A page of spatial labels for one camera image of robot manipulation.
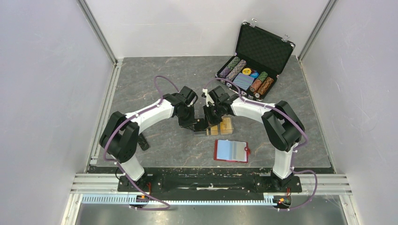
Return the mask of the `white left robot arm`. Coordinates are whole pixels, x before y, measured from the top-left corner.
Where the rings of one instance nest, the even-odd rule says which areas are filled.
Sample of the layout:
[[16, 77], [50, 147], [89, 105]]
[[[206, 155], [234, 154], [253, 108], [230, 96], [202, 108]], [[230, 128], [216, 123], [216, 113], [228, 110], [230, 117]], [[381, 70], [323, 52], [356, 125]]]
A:
[[166, 94], [158, 102], [139, 111], [127, 114], [116, 111], [111, 114], [99, 144], [121, 171], [130, 177], [129, 184], [136, 191], [142, 191], [147, 186], [144, 168], [135, 156], [141, 132], [173, 117], [178, 118], [180, 127], [193, 130], [198, 121], [194, 116], [197, 100], [198, 95], [184, 86], [178, 93]]

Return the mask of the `gold VIP card stack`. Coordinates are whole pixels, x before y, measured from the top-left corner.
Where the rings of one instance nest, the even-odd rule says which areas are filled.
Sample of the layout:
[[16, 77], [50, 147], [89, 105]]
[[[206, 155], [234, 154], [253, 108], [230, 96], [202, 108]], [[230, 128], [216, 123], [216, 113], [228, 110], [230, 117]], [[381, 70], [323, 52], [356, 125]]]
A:
[[233, 133], [233, 125], [231, 117], [223, 117], [220, 123], [220, 134], [230, 135]]

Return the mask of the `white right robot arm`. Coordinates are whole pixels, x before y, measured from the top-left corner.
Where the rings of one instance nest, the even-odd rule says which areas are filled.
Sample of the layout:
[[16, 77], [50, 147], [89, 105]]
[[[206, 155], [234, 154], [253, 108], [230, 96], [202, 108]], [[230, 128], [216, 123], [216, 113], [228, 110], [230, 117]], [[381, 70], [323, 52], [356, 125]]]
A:
[[276, 191], [284, 191], [290, 185], [293, 174], [293, 155], [308, 141], [305, 128], [291, 106], [280, 101], [265, 104], [249, 100], [240, 94], [229, 95], [221, 86], [209, 91], [202, 90], [206, 99], [207, 114], [220, 118], [224, 115], [246, 117], [264, 125], [268, 139], [275, 148], [275, 161], [272, 168], [271, 186]]

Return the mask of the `clear acrylic card tray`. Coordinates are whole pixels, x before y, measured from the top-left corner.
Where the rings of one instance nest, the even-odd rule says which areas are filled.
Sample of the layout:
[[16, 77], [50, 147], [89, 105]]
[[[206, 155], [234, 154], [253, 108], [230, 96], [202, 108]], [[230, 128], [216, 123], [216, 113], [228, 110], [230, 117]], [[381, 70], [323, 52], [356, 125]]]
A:
[[204, 129], [204, 119], [197, 119], [197, 121], [194, 125], [195, 131], [193, 132], [195, 136], [230, 135], [234, 130], [231, 117], [222, 117], [220, 124], [208, 127], [207, 129]]

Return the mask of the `red leather card holder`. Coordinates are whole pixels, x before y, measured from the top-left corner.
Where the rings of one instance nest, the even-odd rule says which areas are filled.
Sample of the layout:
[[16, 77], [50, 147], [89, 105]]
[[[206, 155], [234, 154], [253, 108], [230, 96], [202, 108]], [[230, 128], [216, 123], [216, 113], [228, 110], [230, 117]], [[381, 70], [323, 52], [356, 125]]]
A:
[[216, 161], [248, 163], [250, 154], [248, 142], [215, 140], [214, 160]]

